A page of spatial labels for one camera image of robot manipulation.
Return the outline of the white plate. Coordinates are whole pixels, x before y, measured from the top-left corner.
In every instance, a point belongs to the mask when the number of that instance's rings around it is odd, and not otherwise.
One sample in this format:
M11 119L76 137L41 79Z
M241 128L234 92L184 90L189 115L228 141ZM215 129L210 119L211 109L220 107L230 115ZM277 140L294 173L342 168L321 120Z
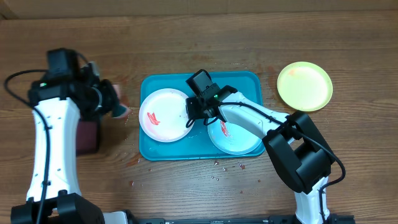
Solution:
M176 89L164 88L147 96L139 110L139 123L147 136L159 142L174 142L184 138L190 128L186 127L188 96Z

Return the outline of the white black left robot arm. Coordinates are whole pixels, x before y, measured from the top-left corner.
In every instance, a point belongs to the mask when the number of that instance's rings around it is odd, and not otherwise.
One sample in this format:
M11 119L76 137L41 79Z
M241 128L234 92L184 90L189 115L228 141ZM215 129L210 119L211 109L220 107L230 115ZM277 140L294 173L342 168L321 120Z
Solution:
M11 223L137 223L129 210L104 213L81 195L76 146L83 131L78 124L88 124L88 141L98 148L101 117L129 114L118 86L100 79L94 62L81 66L85 59L76 50L49 50L49 67L31 84L23 103L34 115L34 170L26 203L12 207Z

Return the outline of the yellow-green plate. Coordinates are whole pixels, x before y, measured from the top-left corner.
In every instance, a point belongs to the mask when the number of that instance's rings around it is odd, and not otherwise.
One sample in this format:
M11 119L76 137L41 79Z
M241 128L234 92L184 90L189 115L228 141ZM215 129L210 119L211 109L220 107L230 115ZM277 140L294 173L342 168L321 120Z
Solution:
M324 69L310 62L294 62L277 78L281 99L293 109L312 112L325 107L333 95L331 78Z

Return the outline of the pink green sponge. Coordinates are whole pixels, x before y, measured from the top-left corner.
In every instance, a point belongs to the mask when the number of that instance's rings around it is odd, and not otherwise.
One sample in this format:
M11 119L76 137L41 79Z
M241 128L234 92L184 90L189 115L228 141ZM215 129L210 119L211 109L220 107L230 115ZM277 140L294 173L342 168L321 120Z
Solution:
M112 110L112 118L114 119L125 118L130 113L130 108L121 102L121 90L119 85L113 85L113 89L118 98L118 103Z

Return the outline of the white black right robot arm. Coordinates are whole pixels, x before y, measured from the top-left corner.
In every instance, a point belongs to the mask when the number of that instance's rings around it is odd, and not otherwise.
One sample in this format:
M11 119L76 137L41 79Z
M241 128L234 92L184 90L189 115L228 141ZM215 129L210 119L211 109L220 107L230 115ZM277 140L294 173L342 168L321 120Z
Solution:
M294 191L299 223L330 223L325 189L336 156L309 115L285 114L267 109L237 89L220 88L206 70L186 80L194 93L187 98L190 127L198 119L238 125L262 140L272 165L284 184Z

